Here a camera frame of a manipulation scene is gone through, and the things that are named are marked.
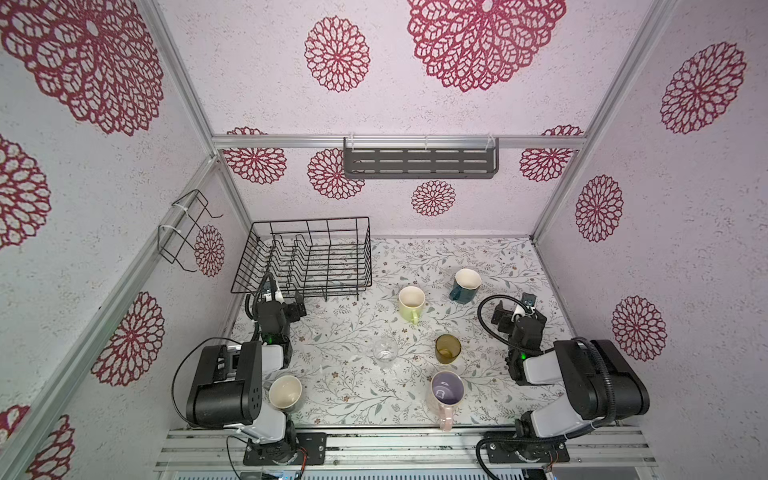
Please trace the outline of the light green mug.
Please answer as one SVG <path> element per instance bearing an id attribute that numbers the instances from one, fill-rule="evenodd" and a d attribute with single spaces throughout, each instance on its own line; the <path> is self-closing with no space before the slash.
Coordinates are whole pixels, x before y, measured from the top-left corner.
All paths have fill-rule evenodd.
<path id="1" fill-rule="evenodd" d="M 425 293 L 417 286 L 406 286 L 398 294 L 399 315 L 406 322 L 417 325 L 426 303 Z"/>

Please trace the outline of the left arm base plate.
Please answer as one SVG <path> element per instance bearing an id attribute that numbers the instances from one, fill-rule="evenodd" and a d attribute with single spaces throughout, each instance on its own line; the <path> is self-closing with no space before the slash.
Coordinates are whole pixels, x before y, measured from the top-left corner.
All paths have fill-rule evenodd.
<path id="1" fill-rule="evenodd" d="M 328 435 L 325 432 L 288 433 L 282 440 L 257 444 L 248 441 L 243 457 L 245 466 L 323 465 Z"/>

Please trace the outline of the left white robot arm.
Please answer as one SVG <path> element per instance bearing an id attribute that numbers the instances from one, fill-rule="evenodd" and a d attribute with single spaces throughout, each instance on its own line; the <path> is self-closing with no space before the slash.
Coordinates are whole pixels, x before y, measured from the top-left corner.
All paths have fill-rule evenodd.
<path id="1" fill-rule="evenodd" d="M 233 430 L 261 454 L 288 455 L 298 449 L 289 413 L 303 396 L 301 381 L 283 374 L 269 387 L 264 378 L 287 368 L 292 356 L 290 325 L 306 315 L 303 297 L 285 303 L 278 294 L 246 297 L 246 314 L 255 322 L 247 342 L 221 337 L 219 345 L 201 342 L 200 357 L 185 408 L 171 399 L 177 415 L 198 429 Z"/>

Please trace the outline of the grey mug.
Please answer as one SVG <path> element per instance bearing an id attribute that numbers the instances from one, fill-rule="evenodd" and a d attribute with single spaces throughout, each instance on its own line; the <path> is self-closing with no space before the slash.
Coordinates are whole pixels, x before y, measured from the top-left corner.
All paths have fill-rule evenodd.
<path id="1" fill-rule="evenodd" d="M 285 374 L 276 378 L 268 391 L 270 404 L 283 412 L 293 412 L 301 405 L 303 385 L 299 378 Z"/>

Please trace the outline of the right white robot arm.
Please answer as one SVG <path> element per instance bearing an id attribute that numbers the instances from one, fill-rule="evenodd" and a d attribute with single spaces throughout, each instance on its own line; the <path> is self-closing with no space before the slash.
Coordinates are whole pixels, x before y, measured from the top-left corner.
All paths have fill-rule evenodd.
<path id="1" fill-rule="evenodd" d="M 650 409 L 644 383 L 610 340 L 574 337 L 541 347 L 547 318 L 534 306 L 499 296 L 483 328 L 507 347 L 505 363 L 519 386 L 561 385 L 564 395 L 516 421 L 515 436 L 543 443 L 590 433 Z"/>

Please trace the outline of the clear glass cup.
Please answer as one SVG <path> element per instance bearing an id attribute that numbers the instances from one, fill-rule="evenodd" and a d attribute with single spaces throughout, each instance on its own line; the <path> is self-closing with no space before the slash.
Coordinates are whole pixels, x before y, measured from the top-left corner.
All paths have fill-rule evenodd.
<path id="1" fill-rule="evenodd" d="M 373 358 L 381 368 L 391 367 L 397 359 L 398 353 L 398 344 L 391 338 L 381 338 L 373 344 Z"/>

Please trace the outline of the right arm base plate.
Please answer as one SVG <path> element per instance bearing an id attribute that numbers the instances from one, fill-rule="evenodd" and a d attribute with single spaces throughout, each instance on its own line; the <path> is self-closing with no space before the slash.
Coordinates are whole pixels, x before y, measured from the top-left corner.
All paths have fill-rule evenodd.
<path id="1" fill-rule="evenodd" d="M 571 460 L 565 440 L 519 437 L 511 432 L 486 432 L 480 441 L 493 464 L 567 463 Z"/>

